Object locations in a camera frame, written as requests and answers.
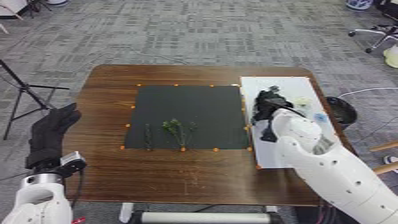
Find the gray carpet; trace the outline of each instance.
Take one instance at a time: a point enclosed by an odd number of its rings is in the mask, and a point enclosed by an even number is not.
[[[25,21],[2,21],[0,55],[26,82],[62,85],[57,106],[73,102],[92,67],[99,64],[192,64],[229,66],[300,66],[320,82],[325,95],[371,87],[396,87],[396,70],[384,64],[382,50],[364,48],[375,36],[346,36],[352,28],[391,23],[369,10],[352,12],[343,0],[71,0],[62,8]],[[10,114],[16,89],[0,80],[0,130]],[[344,97],[359,111],[346,129],[360,158],[376,166],[385,153],[368,148],[398,139],[398,91],[364,92]],[[34,108],[23,99],[21,111]],[[0,178],[25,171],[28,128],[41,113],[19,120],[10,138],[0,141]],[[382,179],[398,192],[396,174]],[[0,219],[14,200],[19,178],[0,182]],[[151,205],[151,210],[192,211],[201,206]],[[261,207],[222,206],[209,211],[254,211]],[[117,223],[117,203],[81,203],[76,216],[87,223]]]

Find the plant sprig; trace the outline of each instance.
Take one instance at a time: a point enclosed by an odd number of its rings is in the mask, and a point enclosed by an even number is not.
[[[195,122],[190,122],[188,134],[185,133],[183,124],[181,124],[181,122],[177,121],[176,118],[172,118],[170,121],[163,121],[161,127],[163,127],[163,130],[174,136],[181,151],[185,151],[186,150],[186,145],[188,145],[190,140],[192,140],[193,132],[197,130]]]

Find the black mat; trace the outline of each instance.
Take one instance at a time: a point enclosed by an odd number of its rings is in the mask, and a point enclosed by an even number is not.
[[[124,147],[145,148],[145,124],[153,148],[179,149],[163,121],[195,122],[188,149],[243,149],[249,146],[240,89],[233,86],[144,86],[138,89]]]

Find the wooden table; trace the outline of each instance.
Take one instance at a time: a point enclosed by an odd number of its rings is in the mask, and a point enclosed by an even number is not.
[[[83,117],[64,141],[64,153],[80,151],[89,167],[81,201],[318,205],[318,196],[293,169],[256,170],[247,150],[121,150],[140,85],[231,85],[240,76],[305,76],[325,110],[311,72],[282,67],[101,65],[78,96]],[[350,148],[337,123],[341,141]],[[74,195],[76,177],[67,182]]]

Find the white paper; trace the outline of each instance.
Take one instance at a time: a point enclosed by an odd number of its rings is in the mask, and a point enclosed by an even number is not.
[[[307,77],[241,77],[241,94],[245,98],[247,120],[252,119],[252,107],[257,93],[261,90],[268,91],[272,86],[279,87],[279,95],[295,104],[295,109],[305,112],[307,119],[314,120],[321,127],[323,136],[332,142],[339,142],[336,136],[336,130],[332,127],[330,119],[323,110],[320,99],[314,93]],[[296,106],[298,99],[307,100],[305,108]],[[314,119],[316,114],[321,114],[327,118],[323,121]],[[252,126],[252,144],[256,150],[257,165],[261,168],[289,168],[284,163],[280,154],[275,150],[275,143],[261,141],[261,132],[268,126],[268,121],[261,121]]]

